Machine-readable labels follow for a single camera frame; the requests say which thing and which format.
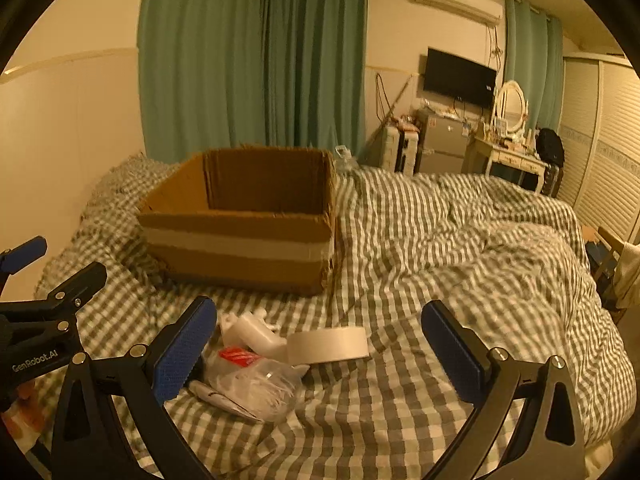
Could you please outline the clear water jug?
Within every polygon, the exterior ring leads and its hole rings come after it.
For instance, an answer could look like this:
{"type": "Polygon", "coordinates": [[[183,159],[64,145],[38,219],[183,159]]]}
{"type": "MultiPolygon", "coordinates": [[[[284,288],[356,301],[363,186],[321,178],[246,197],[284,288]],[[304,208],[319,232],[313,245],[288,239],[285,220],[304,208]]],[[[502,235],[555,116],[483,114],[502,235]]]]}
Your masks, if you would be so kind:
{"type": "Polygon", "coordinates": [[[359,168],[358,160],[346,145],[337,145],[334,148],[334,166],[339,174],[346,174],[359,168]]]}

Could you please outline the white suitcase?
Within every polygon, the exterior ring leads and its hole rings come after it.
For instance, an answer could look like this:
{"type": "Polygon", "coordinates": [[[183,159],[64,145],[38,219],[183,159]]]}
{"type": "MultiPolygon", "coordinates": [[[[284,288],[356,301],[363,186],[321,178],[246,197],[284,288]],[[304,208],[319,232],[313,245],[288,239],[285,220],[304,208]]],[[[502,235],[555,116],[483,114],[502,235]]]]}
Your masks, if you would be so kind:
{"type": "Polygon", "coordinates": [[[405,176],[414,175],[419,133],[387,125],[383,129],[380,167],[405,176]]]}

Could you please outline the silver mini fridge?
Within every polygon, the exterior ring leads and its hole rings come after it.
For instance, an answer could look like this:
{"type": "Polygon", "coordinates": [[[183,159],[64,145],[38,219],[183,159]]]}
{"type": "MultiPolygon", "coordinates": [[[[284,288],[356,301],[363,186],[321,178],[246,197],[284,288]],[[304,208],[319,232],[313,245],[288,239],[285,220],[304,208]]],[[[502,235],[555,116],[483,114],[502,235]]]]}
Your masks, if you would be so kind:
{"type": "Polygon", "coordinates": [[[419,110],[416,119],[421,124],[416,171],[421,174],[460,174],[469,143],[468,126],[427,108],[419,110]]]}

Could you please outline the black wall television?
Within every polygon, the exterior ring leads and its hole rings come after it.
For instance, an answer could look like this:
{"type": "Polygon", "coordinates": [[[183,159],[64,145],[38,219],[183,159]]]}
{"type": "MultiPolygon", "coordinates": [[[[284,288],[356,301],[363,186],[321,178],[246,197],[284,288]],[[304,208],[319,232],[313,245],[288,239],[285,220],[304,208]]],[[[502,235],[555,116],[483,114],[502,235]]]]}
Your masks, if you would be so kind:
{"type": "Polygon", "coordinates": [[[448,52],[429,48],[423,90],[487,110],[494,102],[497,71],[448,52]]]}

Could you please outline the wooden chair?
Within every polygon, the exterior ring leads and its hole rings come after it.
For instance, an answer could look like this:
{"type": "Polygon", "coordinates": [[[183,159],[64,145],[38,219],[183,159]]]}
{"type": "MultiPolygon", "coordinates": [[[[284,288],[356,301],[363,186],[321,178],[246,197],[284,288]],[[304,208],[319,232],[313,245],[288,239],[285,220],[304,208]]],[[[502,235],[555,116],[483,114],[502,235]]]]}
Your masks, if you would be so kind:
{"type": "Polygon", "coordinates": [[[583,226],[582,238],[602,307],[618,325],[639,305],[639,245],[623,242],[603,226],[583,226]]]}

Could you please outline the white dressing table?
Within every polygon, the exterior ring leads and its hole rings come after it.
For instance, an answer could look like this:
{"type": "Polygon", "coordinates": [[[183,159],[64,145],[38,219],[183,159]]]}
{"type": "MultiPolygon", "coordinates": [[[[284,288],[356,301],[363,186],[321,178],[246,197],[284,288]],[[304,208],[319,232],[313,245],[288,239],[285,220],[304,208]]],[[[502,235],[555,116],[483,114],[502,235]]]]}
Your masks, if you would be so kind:
{"type": "Polygon", "coordinates": [[[491,168],[500,164],[526,174],[533,174],[537,181],[535,193],[540,193],[544,186],[544,173],[548,165],[533,155],[525,155],[516,151],[502,148],[479,138],[469,140],[463,159],[462,172],[464,174],[484,174],[489,176],[491,168]]]}

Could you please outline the black backpack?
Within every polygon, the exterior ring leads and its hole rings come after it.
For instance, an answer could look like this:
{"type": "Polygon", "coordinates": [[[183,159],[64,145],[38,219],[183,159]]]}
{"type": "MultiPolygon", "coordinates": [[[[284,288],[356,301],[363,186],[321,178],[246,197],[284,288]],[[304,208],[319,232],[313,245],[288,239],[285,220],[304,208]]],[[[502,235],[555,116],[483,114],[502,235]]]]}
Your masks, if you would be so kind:
{"type": "Polygon", "coordinates": [[[536,151],[546,164],[564,167],[565,153],[560,136],[550,128],[541,128],[536,137],[536,151]]]}

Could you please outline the white louvered wardrobe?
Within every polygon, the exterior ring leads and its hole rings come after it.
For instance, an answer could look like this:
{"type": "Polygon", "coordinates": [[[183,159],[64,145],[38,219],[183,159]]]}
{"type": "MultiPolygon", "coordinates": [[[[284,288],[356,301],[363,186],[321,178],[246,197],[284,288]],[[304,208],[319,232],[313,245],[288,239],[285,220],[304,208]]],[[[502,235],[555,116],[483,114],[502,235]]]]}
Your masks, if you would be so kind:
{"type": "Polygon", "coordinates": [[[564,58],[559,199],[585,226],[639,241],[639,76],[612,55],[564,58]]]}

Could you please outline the brown cardboard box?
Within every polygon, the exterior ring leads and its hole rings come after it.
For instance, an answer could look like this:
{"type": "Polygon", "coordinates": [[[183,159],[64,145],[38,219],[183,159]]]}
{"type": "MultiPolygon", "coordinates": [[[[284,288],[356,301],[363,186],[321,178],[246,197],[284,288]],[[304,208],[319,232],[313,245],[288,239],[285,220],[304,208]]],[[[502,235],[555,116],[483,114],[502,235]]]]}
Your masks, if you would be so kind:
{"type": "Polygon", "coordinates": [[[146,194],[138,221],[173,280],[320,294],[333,268],[335,168],[318,148],[216,148],[146,194]]]}

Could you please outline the small green curtain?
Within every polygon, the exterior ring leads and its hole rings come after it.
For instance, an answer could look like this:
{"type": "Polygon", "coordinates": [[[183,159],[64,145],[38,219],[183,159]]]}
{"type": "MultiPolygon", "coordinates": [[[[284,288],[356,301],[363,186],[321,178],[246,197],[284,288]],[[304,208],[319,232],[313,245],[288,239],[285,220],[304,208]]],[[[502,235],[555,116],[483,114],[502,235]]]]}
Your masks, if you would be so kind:
{"type": "Polygon", "coordinates": [[[529,102],[527,129],[559,127],[563,96],[563,27],[528,0],[506,4],[504,80],[515,80],[529,102]]]}

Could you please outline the white plastic bottle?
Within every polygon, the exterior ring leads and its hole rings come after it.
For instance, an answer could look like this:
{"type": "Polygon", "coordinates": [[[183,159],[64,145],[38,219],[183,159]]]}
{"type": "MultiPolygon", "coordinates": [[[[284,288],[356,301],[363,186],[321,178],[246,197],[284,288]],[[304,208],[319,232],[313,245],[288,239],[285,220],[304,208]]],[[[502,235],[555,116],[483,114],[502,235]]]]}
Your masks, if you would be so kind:
{"type": "Polygon", "coordinates": [[[240,315],[223,313],[219,325],[225,347],[252,350],[258,356],[286,361],[286,339],[278,334],[278,326],[269,324],[264,308],[240,315]]]}

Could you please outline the white tape roll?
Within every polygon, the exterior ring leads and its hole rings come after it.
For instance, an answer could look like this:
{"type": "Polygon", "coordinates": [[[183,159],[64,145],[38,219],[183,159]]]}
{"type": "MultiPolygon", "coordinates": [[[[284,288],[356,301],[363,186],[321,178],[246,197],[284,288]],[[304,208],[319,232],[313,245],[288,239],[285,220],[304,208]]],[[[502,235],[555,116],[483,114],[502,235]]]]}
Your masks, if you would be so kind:
{"type": "Polygon", "coordinates": [[[286,355],[291,365],[363,359],[369,355],[367,333],[361,326],[294,333],[288,336],[286,355]]]}

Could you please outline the oval vanity mirror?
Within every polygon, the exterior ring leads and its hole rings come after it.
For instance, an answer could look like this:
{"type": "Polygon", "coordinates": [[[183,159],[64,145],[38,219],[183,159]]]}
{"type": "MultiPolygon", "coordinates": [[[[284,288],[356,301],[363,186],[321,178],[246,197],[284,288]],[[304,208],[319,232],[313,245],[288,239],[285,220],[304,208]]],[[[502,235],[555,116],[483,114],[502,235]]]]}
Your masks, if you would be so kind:
{"type": "Polygon", "coordinates": [[[494,99],[491,113],[491,125],[499,136],[513,138],[521,133],[528,118],[528,101],[524,91],[515,80],[506,81],[494,99]]]}

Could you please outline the white air conditioner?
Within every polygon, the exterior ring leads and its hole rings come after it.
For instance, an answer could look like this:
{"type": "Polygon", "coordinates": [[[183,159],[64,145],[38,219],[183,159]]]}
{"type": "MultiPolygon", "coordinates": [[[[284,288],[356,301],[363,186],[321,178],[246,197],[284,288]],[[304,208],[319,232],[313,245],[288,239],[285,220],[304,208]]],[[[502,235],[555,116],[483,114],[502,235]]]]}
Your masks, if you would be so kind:
{"type": "Polygon", "coordinates": [[[414,2],[458,14],[490,27],[498,26],[503,18],[503,7],[494,0],[414,0],[414,2]]]}

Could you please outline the clear cotton swab jar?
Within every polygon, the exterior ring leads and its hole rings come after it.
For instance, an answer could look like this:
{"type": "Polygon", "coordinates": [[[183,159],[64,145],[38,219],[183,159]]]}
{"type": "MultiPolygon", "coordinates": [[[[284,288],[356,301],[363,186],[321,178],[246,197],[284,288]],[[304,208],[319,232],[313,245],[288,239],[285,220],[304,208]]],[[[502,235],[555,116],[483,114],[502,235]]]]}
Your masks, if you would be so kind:
{"type": "Polygon", "coordinates": [[[239,348],[215,352],[204,367],[204,399],[254,422],[280,422],[303,389],[308,365],[290,365],[239,348]]]}

